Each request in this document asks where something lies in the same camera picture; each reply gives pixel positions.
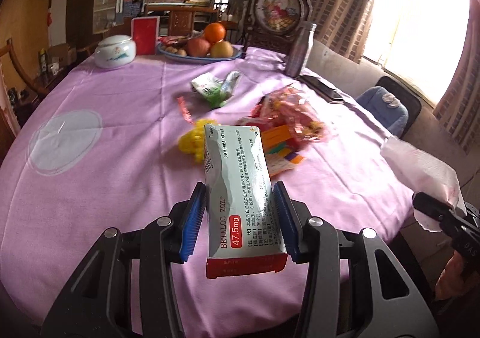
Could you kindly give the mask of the white napkin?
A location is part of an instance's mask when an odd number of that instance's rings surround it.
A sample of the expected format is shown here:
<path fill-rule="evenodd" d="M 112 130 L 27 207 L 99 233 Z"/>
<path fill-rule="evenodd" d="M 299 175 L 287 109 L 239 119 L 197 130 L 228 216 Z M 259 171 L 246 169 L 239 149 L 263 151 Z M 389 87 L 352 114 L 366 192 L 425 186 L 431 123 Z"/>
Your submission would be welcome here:
<path fill-rule="evenodd" d="M 466 216 L 460 182 L 448 164 L 396 136 L 385 141 L 381 155 L 397 179 L 415 194 L 425 193 L 447 205 L 457 217 Z"/>

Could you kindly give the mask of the white medicine box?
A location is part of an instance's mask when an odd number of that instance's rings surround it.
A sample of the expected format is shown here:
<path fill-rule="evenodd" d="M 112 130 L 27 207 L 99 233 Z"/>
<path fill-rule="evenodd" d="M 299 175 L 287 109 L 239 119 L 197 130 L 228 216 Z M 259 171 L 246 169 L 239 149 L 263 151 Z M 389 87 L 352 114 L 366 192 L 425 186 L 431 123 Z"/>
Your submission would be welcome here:
<path fill-rule="evenodd" d="M 260 130 L 205 125 L 204 171 L 208 190 L 206 276 L 216 279 L 283 270 L 287 252 Z"/>

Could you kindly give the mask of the yellow foam fruit net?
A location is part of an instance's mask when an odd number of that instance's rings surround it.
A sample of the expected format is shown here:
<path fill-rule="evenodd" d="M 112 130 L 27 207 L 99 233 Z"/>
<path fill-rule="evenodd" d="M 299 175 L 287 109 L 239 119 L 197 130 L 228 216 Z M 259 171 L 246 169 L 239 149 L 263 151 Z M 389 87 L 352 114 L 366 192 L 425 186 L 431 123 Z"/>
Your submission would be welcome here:
<path fill-rule="evenodd" d="M 182 135 L 177 148 L 184 154 L 192 155 L 196 163 L 203 163 L 204 160 L 204 127 L 208 124 L 218 124 L 214 119 L 198 119 L 193 123 L 193 128 Z"/>

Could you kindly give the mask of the red snack bag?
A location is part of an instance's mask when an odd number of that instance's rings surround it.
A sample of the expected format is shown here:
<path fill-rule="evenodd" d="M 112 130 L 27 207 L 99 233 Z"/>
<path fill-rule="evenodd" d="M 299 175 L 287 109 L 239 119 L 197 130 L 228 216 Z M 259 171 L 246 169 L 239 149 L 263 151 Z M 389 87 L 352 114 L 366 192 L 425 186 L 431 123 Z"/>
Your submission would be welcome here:
<path fill-rule="evenodd" d="M 249 116 L 242 117 L 237 125 L 257 127 L 260 131 L 264 157 L 270 177 L 294 170 L 304 161 L 299 153 L 297 142 L 293 138 L 289 126 L 278 115 L 262 116 L 261 111 L 267 104 L 267 97 L 262 97 L 254 106 Z"/>

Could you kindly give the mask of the green white tissue pack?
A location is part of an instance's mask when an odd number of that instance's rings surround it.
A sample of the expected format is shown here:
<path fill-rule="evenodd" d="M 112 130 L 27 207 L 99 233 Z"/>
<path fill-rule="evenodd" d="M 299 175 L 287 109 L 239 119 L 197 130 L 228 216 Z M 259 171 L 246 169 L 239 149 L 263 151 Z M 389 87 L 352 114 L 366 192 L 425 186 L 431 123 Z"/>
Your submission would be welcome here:
<path fill-rule="evenodd" d="M 233 97 L 240 78 L 239 71 L 229 72 L 223 80 L 208 72 L 193 78 L 191 87 L 207 102 L 210 109 L 216 109 L 224 106 Z"/>

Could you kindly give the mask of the pink plastic wrapper bag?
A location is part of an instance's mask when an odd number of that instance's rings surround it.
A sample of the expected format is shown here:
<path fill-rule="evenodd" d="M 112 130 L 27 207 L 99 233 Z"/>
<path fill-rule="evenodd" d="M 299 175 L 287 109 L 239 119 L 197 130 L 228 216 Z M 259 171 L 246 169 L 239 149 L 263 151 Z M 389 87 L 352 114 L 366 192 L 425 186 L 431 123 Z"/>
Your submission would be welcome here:
<path fill-rule="evenodd" d="M 260 118 L 272 126 L 286 125 L 298 144 L 320 141 L 327 133 L 326 124 L 319 119 L 304 94 L 292 85 L 274 90 L 264 97 L 259 111 Z"/>

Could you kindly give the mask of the purple tablecloth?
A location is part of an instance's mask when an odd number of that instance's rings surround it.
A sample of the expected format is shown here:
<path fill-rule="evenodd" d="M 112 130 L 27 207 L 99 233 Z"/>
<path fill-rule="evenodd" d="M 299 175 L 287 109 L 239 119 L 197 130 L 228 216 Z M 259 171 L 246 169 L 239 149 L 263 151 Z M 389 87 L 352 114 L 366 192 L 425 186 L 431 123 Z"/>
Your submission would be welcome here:
<path fill-rule="evenodd" d="M 87 59 L 46 97 L 1 165 L 1 282 L 19 310 L 41 324 L 68 277 L 106 228 L 144 228 L 188 198 L 203 166 L 178 150 L 189 130 L 177 100 L 202 74 L 241 72 L 233 97 L 191 115 L 235 124 L 265 95 L 290 84 L 283 56 L 194 66 L 138 57 L 107 71 Z M 289 195 L 336 228 L 373 228 L 386 241 L 412 212 L 412 191 L 381 154 L 386 132 L 351 98 L 307 98 L 329 129 L 303 161 L 281 174 Z"/>

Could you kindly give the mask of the black chair blue cushion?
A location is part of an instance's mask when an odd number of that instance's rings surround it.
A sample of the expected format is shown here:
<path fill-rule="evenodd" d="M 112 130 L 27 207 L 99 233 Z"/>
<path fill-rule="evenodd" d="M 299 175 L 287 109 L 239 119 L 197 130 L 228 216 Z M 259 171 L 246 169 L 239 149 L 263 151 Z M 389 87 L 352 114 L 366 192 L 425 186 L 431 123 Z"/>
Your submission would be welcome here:
<path fill-rule="evenodd" d="M 422 109 L 420 99 L 389 76 L 382 76 L 355 100 L 400 139 L 405 138 Z"/>

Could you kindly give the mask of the black smartphone in case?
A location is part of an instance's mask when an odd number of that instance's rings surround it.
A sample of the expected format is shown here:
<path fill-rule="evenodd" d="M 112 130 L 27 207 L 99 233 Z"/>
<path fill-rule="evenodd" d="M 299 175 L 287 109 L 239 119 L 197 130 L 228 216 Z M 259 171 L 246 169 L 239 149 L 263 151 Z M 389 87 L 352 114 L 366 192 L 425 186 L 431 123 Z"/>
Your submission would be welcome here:
<path fill-rule="evenodd" d="M 320 97 L 323 97 L 328 103 L 343 103 L 342 95 L 336 89 L 332 89 L 324 84 L 319 78 L 301 75 L 297 80 L 304 83 Z"/>

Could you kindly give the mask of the yellow pear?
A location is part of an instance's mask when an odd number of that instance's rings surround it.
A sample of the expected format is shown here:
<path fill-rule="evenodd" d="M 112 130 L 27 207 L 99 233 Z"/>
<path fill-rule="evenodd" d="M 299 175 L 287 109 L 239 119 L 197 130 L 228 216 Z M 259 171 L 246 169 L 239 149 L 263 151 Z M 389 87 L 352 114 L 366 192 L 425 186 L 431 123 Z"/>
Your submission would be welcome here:
<path fill-rule="evenodd" d="M 218 41 L 210 48 L 211 58 L 231 58 L 233 53 L 233 46 L 228 41 Z"/>

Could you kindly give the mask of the orange fruit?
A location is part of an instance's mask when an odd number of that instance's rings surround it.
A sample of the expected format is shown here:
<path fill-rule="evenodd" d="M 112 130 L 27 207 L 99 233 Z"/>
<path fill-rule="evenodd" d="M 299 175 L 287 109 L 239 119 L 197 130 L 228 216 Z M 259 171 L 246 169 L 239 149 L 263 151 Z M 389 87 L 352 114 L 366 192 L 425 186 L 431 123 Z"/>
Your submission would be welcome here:
<path fill-rule="evenodd" d="M 203 37 L 209 41 L 210 44 L 223 41 L 225 36 L 226 29 L 220 22 L 210 23 L 203 31 Z"/>

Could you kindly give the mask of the white ceramic jar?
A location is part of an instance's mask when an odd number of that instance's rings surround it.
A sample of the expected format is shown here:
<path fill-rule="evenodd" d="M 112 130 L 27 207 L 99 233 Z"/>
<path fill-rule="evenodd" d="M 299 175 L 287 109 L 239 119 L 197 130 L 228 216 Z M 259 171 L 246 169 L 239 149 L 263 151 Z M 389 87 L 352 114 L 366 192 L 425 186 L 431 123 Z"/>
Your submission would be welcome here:
<path fill-rule="evenodd" d="M 95 65 L 116 69 L 130 64 L 136 57 L 137 45 L 128 35 L 114 35 L 100 41 L 94 52 Z"/>

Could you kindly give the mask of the red white box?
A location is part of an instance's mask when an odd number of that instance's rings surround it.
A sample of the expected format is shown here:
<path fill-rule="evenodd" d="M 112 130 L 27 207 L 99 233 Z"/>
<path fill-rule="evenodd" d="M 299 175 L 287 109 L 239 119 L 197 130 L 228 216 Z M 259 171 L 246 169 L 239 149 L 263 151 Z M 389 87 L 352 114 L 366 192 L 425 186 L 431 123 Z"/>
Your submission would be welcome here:
<path fill-rule="evenodd" d="M 155 55 L 159 28 L 159 16 L 143 16 L 132 19 L 131 35 L 137 46 L 137 55 Z"/>

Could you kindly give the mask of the steel water bottle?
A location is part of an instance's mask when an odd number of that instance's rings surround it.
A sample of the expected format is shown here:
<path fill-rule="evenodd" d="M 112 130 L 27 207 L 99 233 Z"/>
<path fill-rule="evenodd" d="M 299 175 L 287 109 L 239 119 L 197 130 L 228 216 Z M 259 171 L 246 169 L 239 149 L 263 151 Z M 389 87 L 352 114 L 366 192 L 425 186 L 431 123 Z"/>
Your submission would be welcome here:
<path fill-rule="evenodd" d="M 286 60 L 284 74 L 291 78 L 296 78 L 306 67 L 310 53 L 313 47 L 314 34 L 317 25 L 315 23 L 304 21 L 299 28 L 295 41 L 290 47 L 289 55 Z"/>

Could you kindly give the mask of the round embroidered screen ornament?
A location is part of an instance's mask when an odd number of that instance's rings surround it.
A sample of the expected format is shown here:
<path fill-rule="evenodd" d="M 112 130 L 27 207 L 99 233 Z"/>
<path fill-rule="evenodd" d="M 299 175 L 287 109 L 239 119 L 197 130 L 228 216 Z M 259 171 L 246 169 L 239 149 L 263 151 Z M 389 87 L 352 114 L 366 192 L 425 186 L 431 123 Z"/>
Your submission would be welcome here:
<path fill-rule="evenodd" d="M 310 0 L 248 0 L 243 50 L 251 47 L 288 54 L 301 24 L 310 20 Z"/>

